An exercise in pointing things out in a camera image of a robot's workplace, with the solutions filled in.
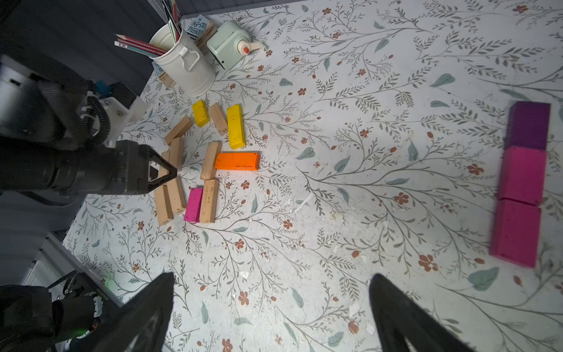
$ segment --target wooden block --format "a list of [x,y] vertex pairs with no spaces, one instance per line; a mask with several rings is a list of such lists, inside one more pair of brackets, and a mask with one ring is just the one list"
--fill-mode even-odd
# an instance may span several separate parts
[[200,179],[213,180],[215,178],[215,173],[217,172],[217,169],[215,169],[215,158],[220,152],[221,142],[211,142],[207,145],[207,152],[205,153]]
[[[170,145],[170,155],[168,157],[168,162],[178,169],[178,172],[182,170],[182,156],[184,154],[184,139],[174,138]],[[186,210],[186,196],[184,195],[184,189],[182,187],[182,181],[180,177],[176,177],[172,181],[166,183],[168,189],[168,196],[170,198],[170,205],[172,207],[173,214],[182,213]]]
[[178,122],[177,125],[164,137],[164,142],[168,145],[172,142],[174,138],[183,136],[194,123],[186,115],[183,119]]
[[191,106],[194,111],[195,124],[199,127],[203,127],[209,122],[209,114],[207,113],[207,107],[203,100],[198,100],[194,105]]
[[221,109],[218,103],[211,105],[209,108],[209,116],[211,116],[211,120],[213,120],[215,128],[221,136],[227,133],[229,130],[227,127],[227,119],[225,118],[223,109]]
[[219,153],[215,160],[217,170],[258,171],[259,166],[258,153]]
[[215,222],[217,208],[217,193],[219,192],[218,180],[206,180],[203,183],[202,208],[199,211],[199,222]]
[[239,104],[227,109],[227,122],[229,124],[229,145],[231,149],[245,146],[243,110]]
[[187,199],[186,216],[184,221],[199,222],[199,212],[202,208],[203,188],[192,188]]
[[[162,158],[166,161],[168,160],[168,156],[169,152],[162,153]],[[165,176],[166,174],[168,174],[168,171],[161,167],[158,172],[158,177]],[[154,190],[154,202],[157,207],[157,219],[159,225],[164,225],[174,219],[166,185],[162,185]]]

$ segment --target foam block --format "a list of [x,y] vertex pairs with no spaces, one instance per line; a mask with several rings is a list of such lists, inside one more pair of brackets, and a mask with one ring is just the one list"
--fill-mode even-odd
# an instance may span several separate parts
[[202,209],[199,212],[199,222],[215,222],[218,192],[218,180],[206,180],[203,183]]
[[547,152],[512,146],[504,151],[498,199],[542,204]]
[[199,211],[202,207],[203,188],[192,188],[187,199],[185,221],[199,222]]
[[238,149],[246,145],[244,136],[243,109],[239,104],[227,109],[227,123],[229,124],[229,145],[231,149]]
[[207,113],[207,106],[203,100],[198,100],[194,105],[191,106],[194,111],[195,124],[199,127],[203,127],[209,122],[209,115]]
[[166,137],[164,137],[164,142],[170,145],[174,138],[183,136],[190,129],[190,127],[193,126],[193,124],[194,123],[188,116],[184,116],[184,118],[174,126],[174,128],[166,135]]
[[225,118],[223,109],[221,109],[218,103],[211,105],[209,108],[209,116],[211,116],[211,120],[213,120],[217,132],[219,132],[221,136],[227,133],[227,119]]
[[517,101],[510,108],[504,147],[522,146],[545,150],[550,107],[547,103]]
[[258,153],[219,153],[215,160],[217,170],[258,171],[259,166]]
[[504,199],[497,202],[489,254],[516,265],[534,268],[538,253],[541,209]]
[[[168,161],[168,156],[169,152],[162,153],[162,158],[166,161]],[[158,177],[164,176],[166,174],[168,174],[168,171],[165,168],[161,167],[158,171]],[[154,203],[157,208],[157,219],[159,225],[165,225],[172,219],[174,219],[166,184],[154,190]]]
[[213,180],[217,169],[215,168],[215,158],[221,152],[221,142],[211,142],[207,145],[205,160],[203,161],[202,174],[199,176],[202,180]]

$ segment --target yellow block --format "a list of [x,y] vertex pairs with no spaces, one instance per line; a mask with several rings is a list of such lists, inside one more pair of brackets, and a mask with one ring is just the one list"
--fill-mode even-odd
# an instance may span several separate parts
[[191,106],[194,111],[195,124],[199,127],[203,127],[209,122],[209,114],[207,113],[207,107],[203,100],[198,100],[194,105]]
[[229,124],[229,145],[231,149],[245,146],[243,110],[239,104],[227,109],[227,123]]

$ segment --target orange block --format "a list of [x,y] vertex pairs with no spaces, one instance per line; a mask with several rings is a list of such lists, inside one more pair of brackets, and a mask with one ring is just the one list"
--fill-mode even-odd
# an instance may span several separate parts
[[258,171],[259,166],[258,153],[219,153],[215,160],[217,170]]

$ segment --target pencil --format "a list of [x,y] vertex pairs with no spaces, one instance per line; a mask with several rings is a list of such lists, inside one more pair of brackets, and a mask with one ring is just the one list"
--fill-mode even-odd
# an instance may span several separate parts
[[163,48],[161,48],[161,47],[158,47],[158,46],[155,46],[155,45],[152,45],[152,44],[148,44],[148,43],[146,43],[146,42],[140,41],[140,40],[135,39],[135,38],[128,37],[128,36],[126,36],[126,35],[116,34],[116,36],[117,36],[118,38],[122,39],[122,40],[129,41],[129,42],[131,42],[131,43],[135,43],[135,44],[137,44],[137,46],[143,46],[143,47],[145,47],[145,48],[150,48],[150,49],[152,49],[152,50],[154,50],[154,51],[162,52],[163,54],[168,51],[168,50],[163,49]]
[[118,46],[120,48],[127,49],[127,50],[131,50],[131,51],[134,51],[134,52],[138,52],[139,54],[143,54],[143,55],[148,56],[148,57],[157,57],[158,56],[158,55],[153,54],[151,52],[147,52],[147,51],[141,50],[141,49],[133,47],[133,46],[129,46],[125,43],[121,43],[121,42],[118,42],[118,41],[114,41],[113,45]]
[[137,49],[141,49],[143,51],[149,52],[151,54],[155,54],[157,56],[161,56],[161,55],[166,54],[166,50],[155,50],[151,47],[146,47],[146,46],[140,45],[136,42],[131,42],[131,41],[126,40],[126,39],[118,38],[117,41],[120,42],[120,43],[126,44],[128,46],[132,46],[132,47],[135,47]]

